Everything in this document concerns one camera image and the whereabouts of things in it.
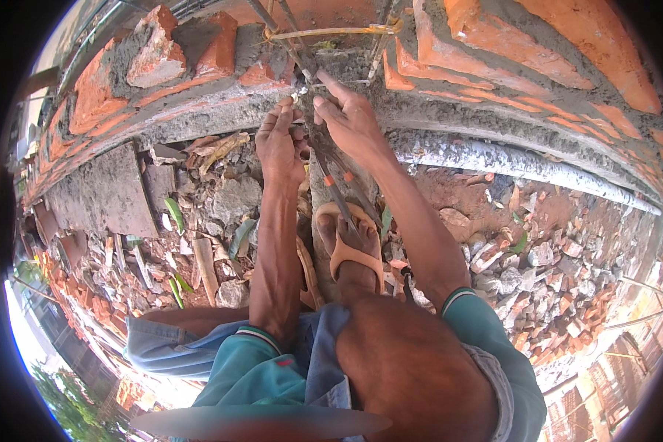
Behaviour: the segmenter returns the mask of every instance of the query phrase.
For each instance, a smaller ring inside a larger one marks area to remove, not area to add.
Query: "tree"
[[[89,394],[88,387],[65,370],[54,375],[45,372],[42,367],[33,365],[32,376],[36,389],[42,395],[47,407],[64,431],[74,441],[115,442],[124,441],[124,434],[118,425],[127,428],[124,421],[101,423],[97,421],[98,406]]]

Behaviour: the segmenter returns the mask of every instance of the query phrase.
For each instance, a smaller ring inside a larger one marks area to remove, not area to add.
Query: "sleeve cuff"
[[[464,295],[477,295],[477,292],[474,291],[474,289],[469,288],[469,287],[460,287],[457,290],[453,291],[452,294],[450,295],[449,298],[445,301],[445,305],[442,306],[442,314],[440,314],[441,317],[444,317],[445,313],[447,313],[447,310],[449,310],[450,305],[452,305],[453,302],[455,302],[458,298],[464,296]]]
[[[275,338],[273,338],[270,334],[265,333],[265,331],[260,330],[257,327],[244,325],[238,328],[236,334],[247,334],[249,336],[255,336],[258,339],[265,341],[267,344],[270,345],[270,347],[273,347],[273,349],[277,351],[278,356],[281,356],[283,354],[283,352],[281,351],[280,344],[278,344],[278,342],[275,341]]]

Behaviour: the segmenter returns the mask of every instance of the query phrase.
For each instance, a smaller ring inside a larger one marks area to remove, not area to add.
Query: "forearm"
[[[470,287],[457,241],[394,156],[369,169],[397,223],[418,288],[435,308],[457,288]]]
[[[297,256],[297,187],[267,182],[258,221],[258,257],[250,290],[250,325],[283,347],[294,337],[302,271]]]

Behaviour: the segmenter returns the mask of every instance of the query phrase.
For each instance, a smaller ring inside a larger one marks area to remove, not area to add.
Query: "flip-flop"
[[[368,225],[375,226],[375,223],[371,217],[366,214],[362,208],[355,204],[347,203],[351,214],[354,217],[366,221]],[[331,217],[337,217],[341,213],[341,210],[336,206],[336,203],[330,202],[325,204],[317,209],[317,214],[315,215],[315,224],[320,215],[329,215]],[[380,237],[376,234],[376,241],[378,242],[378,250],[380,250]],[[336,247],[334,252],[331,254],[331,261],[329,262],[329,270],[331,271],[331,277],[336,281],[336,271],[338,266],[341,265],[344,261],[354,261],[359,264],[363,264],[369,269],[373,270],[376,273],[378,279],[378,284],[376,285],[376,292],[380,293],[380,289],[383,288],[384,277],[383,277],[383,262],[380,260],[380,257],[373,257],[368,253],[361,252],[355,248],[349,247],[346,243],[341,240],[341,236],[336,230]]]
[[[316,312],[326,303],[319,293],[317,272],[315,271],[315,265],[312,263],[312,257],[309,256],[309,251],[299,236],[297,237],[297,256],[302,262],[302,270],[305,273],[305,283],[307,284],[307,291],[300,290],[300,301]]]

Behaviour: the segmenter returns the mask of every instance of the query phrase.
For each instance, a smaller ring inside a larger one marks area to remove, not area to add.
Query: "man's right hand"
[[[382,159],[395,162],[395,155],[380,132],[366,97],[339,83],[325,71],[317,71],[317,77],[327,86],[341,109],[326,98],[316,96],[315,123],[327,122],[327,129],[336,145],[370,172],[384,163],[380,161]]]

